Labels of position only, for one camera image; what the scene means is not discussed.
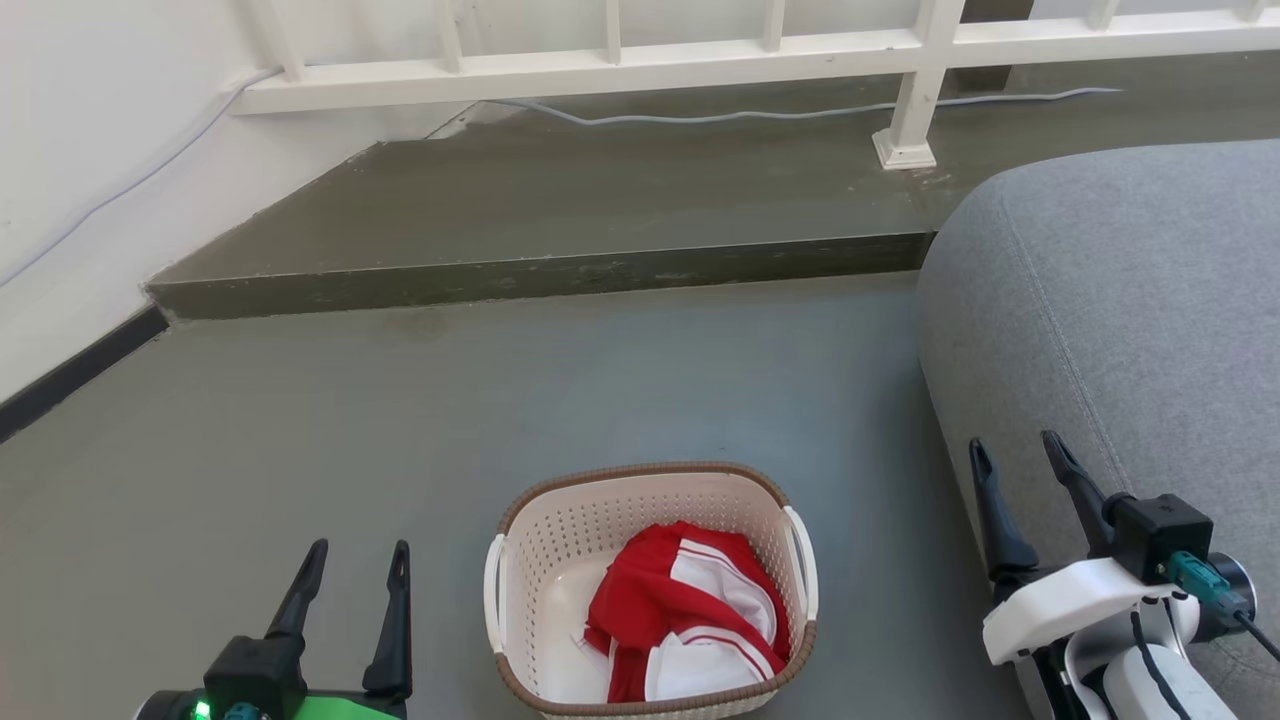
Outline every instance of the gray cable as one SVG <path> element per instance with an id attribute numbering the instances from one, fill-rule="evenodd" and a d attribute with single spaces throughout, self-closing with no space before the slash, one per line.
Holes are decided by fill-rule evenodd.
<path id="1" fill-rule="evenodd" d="M 1258 641 L 1258 643 L 1261 643 L 1262 647 L 1271 653 L 1271 657 L 1280 660 L 1280 647 L 1276 647 L 1276 643 L 1271 642 L 1271 638 L 1254 625 L 1253 620 L 1249 620 L 1249 615 L 1245 611 L 1236 610 L 1234 618 L 1240 625 L 1244 625 L 1244 629 L 1253 635 L 1253 639 Z"/>
<path id="2" fill-rule="evenodd" d="M 209 120 L 206 120 L 204 126 L 200 127 L 198 131 L 196 131 L 191 137 L 183 141 L 182 145 L 178 146 L 178 150 L 168 155 L 164 160 L 154 165 L 152 168 L 143 172 L 136 179 L 129 182 L 123 190 L 111 193 L 105 200 L 97 202 L 96 205 L 90 208 L 86 213 L 77 217 L 68 225 L 65 231 L 59 233 L 58 237 L 52 240 L 52 242 L 46 243 L 44 247 L 32 252 L 26 260 L 18 263 L 12 270 L 6 272 L 4 275 L 0 275 L 0 288 L 9 284 L 14 278 L 20 275 L 22 273 L 27 272 L 28 268 L 38 263 L 45 255 L 49 255 L 50 251 L 61 245 L 61 242 L 68 237 L 70 237 L 73 232 L 79 229 L 79 227 L 83 225 L 86 220 L 92 218 L 95 213 L 97 213 L 102 208 L 106 208 L 111 202 L 115 202 L 124 195 L 128 195 L 136 187 L 147 182 L 148 179 L 155 177 L 156 173 L 169 167 L 169 164 L 177 160 L 179 155 L 186 152 L 188 147 L 195 145 L 197 140 L 204 137 L 205 133 L 207 133 L 210 128 L 214 127 L 214 123 L 216 123 L 223 115 L 227 114 L 227 110 L 230 109 L 232 102 L 234 102 L 236 99 L 239 97 L 241 92 L 244 92 L 244 88 L 279 73 L 280 73 L 279 68 L 274 70 L 264 70 L 237 85 L 236 88 L 227 96 L 227 100 L 221 104 L 221 106 L 218 108 L 218 111 L 210 115 Z M 955 106 L 955 105 L 978 105 L 982 102 L 1036 102 L 1036 101 L 1048 102 L 1053 100 L 1065 100 L 1068 97 L 1075 97 L 1076 95 L 1092 95 L 1096 92 L 1124 92 L 1124 91 L 1115 87 L 1078 87 L 1075 90 L 1068 90 L 1065 92 L 1057 92 L 1052 95 L 982 95 L 978 97 L 954 97 L 951 100 L 940 100 L 938 105 Z M 728 113 L 726 115 L 707 115 L 701 118 L 664 118 L 660 115 L 617 115 L 613 118 L 590 119 L 590 118 L 579 118 L 577 115 L 571 115 L 562 110 L 548 108 L 547 105 L 540 105 L 538 102 L 532 102 L 529 100 L 488 100 L 488 102 L 494 102 L 498 105 L 511 105 L 513 108 L 525 108 L 527 110 L 536 110 L 539 113 L 545 113 L 548 115 L 557 117 L 562 120 L 568 120 L 571 123 L 588 127 L 607 126 L 613 123 L 663 123 L 672 126 L 696 126 L 705 123 L 719 123 L 724 120 L 736 120 L 740 118 L 765 118 L 771 120 L 809 120 L 814 118 L 831 118 L 836 115 L 852 115 L 856 113 L 869 113 L 872 110 L 891 110 L 895 106 L 893 102 L 879 102 L 876 105 L 863 105 L 859 108 L 837 108 L 835 110 L 818 110 L 815 113 L 763 113 L 759 110 L 741 110 L 737 113 Z"/>
<path id="3" fill-rule="evenodd" d="M 223 102 L 220 108 L 218 108 L 218 111 L 214 113 L 212 115 L 210 115 L 209 120 L 206 120 L 200 127 L 198 131 L 196 131 L 187 140 L 184 140 L 182 142 L 182 145 L 178 146 L 178 149 L 175 151 L 170 152 L 168 156 L 165 156 L 164 160 L 156 163 L 154 167 L 151 167 L 150 169 L 147 169 L 143 173 L 141 173 L 136 179 L 133 179 L 127 186 L 124 186 L 123 190 L 119 190 L 119 191 L 111 193 L 105 200 L 101 200 L 100 202 L 97 202 L 96 205 L 93 205 L 92 208 L 90 208 L 87 211 L 84 211 L 83 214 L 81 214 L 79 217 L 77 217 L 67 227 L 67 229 L 64 229 L 60 234 L 58 234 L 52 240 L 52 242 L 46 243 L 44 247 L 41 247 L 41 249 L 36 250 L 35 252 L 32 252 L 31 255 L 28 255 L 26 260 L 23 260 L 20 263 L 18 263 L 17 265 L 14 265 L 14 268 L 12 270 L 6 272 L 3 277 L 0 277 L 0 288 L 3 288 L 4 286 L 9 284 L 15 277 L 18 277 L 22 273 L 27 272 L 27 269 L 31 268 L 32 265 L 35 265 L 36 263 L 38 263 L 41 260 L 41 258 L 44 258 L 45 255 L 49 255 L 49 252 L 52 251 L 52 249 L 55 249 L 59 245 L 61 245 L 61 242 L 64 240 L 67 240 L 68 237 L 70 237 L 70 234 L 73 232 L 78 231 L 79 227 L 83 225 L 86 220 L 88 220 L 90 218 L 92 218 L 95 213 L 97 213 L 102 208 L 106 208 L 111 202 L 115 202 L 116 200 L 119 200 L 124 195 L 128 195 L 136 187 L 138 187 L 140 184 L 147 182 L 148 179 L 151 179 L 152 177 L 155 177 L 156 173 L 159 173 L 160 170 L 165 169 L 166 167 L 169 167 L 169 163 L 173 163 L 174 160 L 177 160 L 179 155 L 182 155 L 183 152 L 186 152 L 188 147 L 191 147 L 192 145 L 196 143 L 197 140 L 200 140 L 201 137 L 204 137 L 205 133 L 207 133 L 209 129 L 214 127 L 214 123 L 216 123 L 219 120 L 219 118 L 221 118 L 223 115 L 227 114 L 227 110 L 232 106 L 232 102 L 234 102 L 236 99 L 239 97 L 241 92 L 244 92 L 246 87 L 248 87 L 248 86 L 251 86 L 251 85 L 253 85 L 256 82 L 261 82 L 261 81 L 264 81 L 264 79 L 266 79 L 266 78 L 269 78 L 271 76 L 279 74 L 279 72 L 280 72 L 279 69 L 264 70 L 261 73 L 257 73 L 253 77 L 250 77 L 250 78 L 244 79 L 239 85 L 237 85 L 236 88 L 232 90 L 230 95 L 227 96 L 227 101 Z"/>
<path id="4" fill-rule="evenodd" d="M 1065 92 L 1055 92 L 1051 95 L 980 95 L 977 97 L 952 97 L 950 100 L 938 100 L 938 106 L 954 108 L 956 105 L 979 105 L 983 102 L 1052 102 L 1055 100 L 1066 100 L 1068 97 L 1075 97 L 1078 95 L 1093 95 L 1097 92 L 1124 92 L 1116 87 L 1078 87 L 1075 90 L 1068 90 Z M 892 110 L 896 102 L 878 102 L 876 105 L 860 105 L 858 108 L 836 108 L 833 110 L 818 110 L 815 113 L 764 113 L 760 110 L 739 110 L 737 113 L 728 113 L 724 115 L 704 115 L 699 118 L 668 118 L 663 115 L 616 115 L 612 118 L 579 118 L 577 115 L 571 115 L 563 110 L 557 110 L 554 108 L 548 108 L 547 105 L 534 102 L 530 100 L 486 100 L 486 102 L 494 102 L 497 105 L 509 105 L 512 108 L 524 108 L 526 110 L 536 110 L 539 113 L 545 113 L 554 118 L 562 120 L 568 120 L 577 126 L 595 127 L 595 126 L 609 126 L 613 123 L 660 123 L 668 126 L 700 126 L 707 123 L 722 123 L 724 120 L 737 120 L 741 118 L 764 118 L 768 120 L 812 120 L 815 118 L 833 118 L 836 115 L 854 115 L 858 113 L 870 113 L 873 110 Z"/>

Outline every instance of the laundry basket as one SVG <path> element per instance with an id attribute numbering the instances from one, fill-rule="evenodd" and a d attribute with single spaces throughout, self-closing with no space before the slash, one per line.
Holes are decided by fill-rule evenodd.
<path id="1" fill-rule="evenodd" d="M 576 642 L 588 607 L 632 536 L 676 520 L 746 536 L 782 596 L 791 660 L 732 691 L 607 703 L 609 679 Z M 710 720 L 755 710 L 804 667 L 818 632 L 818 570 L 804 523 L 760 473 L 724 462 L 634 465 L 557 478 L 516 498 L 489 547 L 484 605 L 498 673 L 547 717 Z"/>

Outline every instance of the white wall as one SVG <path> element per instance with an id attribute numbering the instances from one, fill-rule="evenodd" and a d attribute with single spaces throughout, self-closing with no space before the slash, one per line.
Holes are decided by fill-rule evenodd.
<path id="1" fill-rule="evenodd" d="M 218 91 L 270 65 L 246 10 L 239 0 L 4 0 L 0 268 L 168 151 Z M 399 50 L 370 42 L 371 54 Z M 458 110 L 224 118 L 0 288 L 0 401 L 143 307 L 140 284 L 165 265 L 370 143 L 421 137 Z"/>

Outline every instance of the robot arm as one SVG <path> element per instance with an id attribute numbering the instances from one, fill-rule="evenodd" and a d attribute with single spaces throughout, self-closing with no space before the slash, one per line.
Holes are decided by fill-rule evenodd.
<path id="1" fill-rule="evenodd" d="M 1056 433 L 1042 439 L 1071 495 L 1088 559 L 1038 566 L 1000 496 L 995 464 L 974 439 L 970 465 L 995 583 L 983 621 L 992 664 L 1030 664 L 1056 720 L 1235 717 L 1184 647 L 1184 639 L 1243 632 L 1256 615 L 1243 568 L 1208 551 L 1212 520 L 1172 495 L 1103 498 Z"/>
<path id="2" fill-rule="evenodd" d="M 320 591 L 329 542 L 311 544 L 261 639 L 232 638 L 205 673 L 205 687 L 160 691 L 134 720 L 406 720 L 413 694 L 408 543 L 399 541 L 387 574 L 387 614 L 364 692 L 316 691 L 302 679 L 302 628 Z"/>

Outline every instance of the railing base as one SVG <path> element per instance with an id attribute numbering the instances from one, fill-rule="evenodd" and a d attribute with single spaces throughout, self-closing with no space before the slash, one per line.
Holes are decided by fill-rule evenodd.
<path id="1" fill-rule="evenodd" d="M 881 159 L 881 167 L 886 170 L 919 170 L 938 165 L 928 142 L 895 146 L 890 140 L 888 128 L 873 135 L 872 142 L 876 145 L 876 155 Z"/>

